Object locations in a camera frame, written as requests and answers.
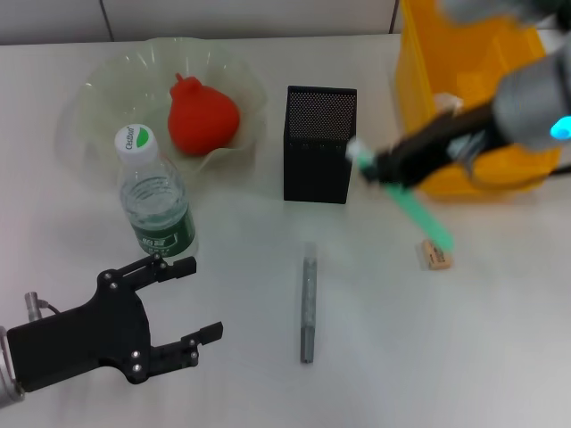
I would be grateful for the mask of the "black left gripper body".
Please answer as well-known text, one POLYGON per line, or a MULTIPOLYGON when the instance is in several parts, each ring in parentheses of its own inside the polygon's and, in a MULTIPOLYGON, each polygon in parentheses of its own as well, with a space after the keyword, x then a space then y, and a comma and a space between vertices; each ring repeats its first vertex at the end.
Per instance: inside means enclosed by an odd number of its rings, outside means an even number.
POLYGON ((37 391, 99 367, 120 370, 129 383, 149 378, 150 328, 137 290, 152 281, 140 271, 97 277, 85 304, 7 332, 18 384, 37 391))

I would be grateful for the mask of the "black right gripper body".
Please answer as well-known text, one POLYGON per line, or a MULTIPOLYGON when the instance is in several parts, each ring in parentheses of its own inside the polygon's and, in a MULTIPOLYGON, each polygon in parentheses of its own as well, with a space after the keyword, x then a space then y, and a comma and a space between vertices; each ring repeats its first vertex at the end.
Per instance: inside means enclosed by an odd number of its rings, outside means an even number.
POLYGON ((439 169, 453 163, 451 141, 494 125, 492 106, 481 104, 455 113, 447 111, 396 145, 396 178, 404 187, 415 187, 439 169))

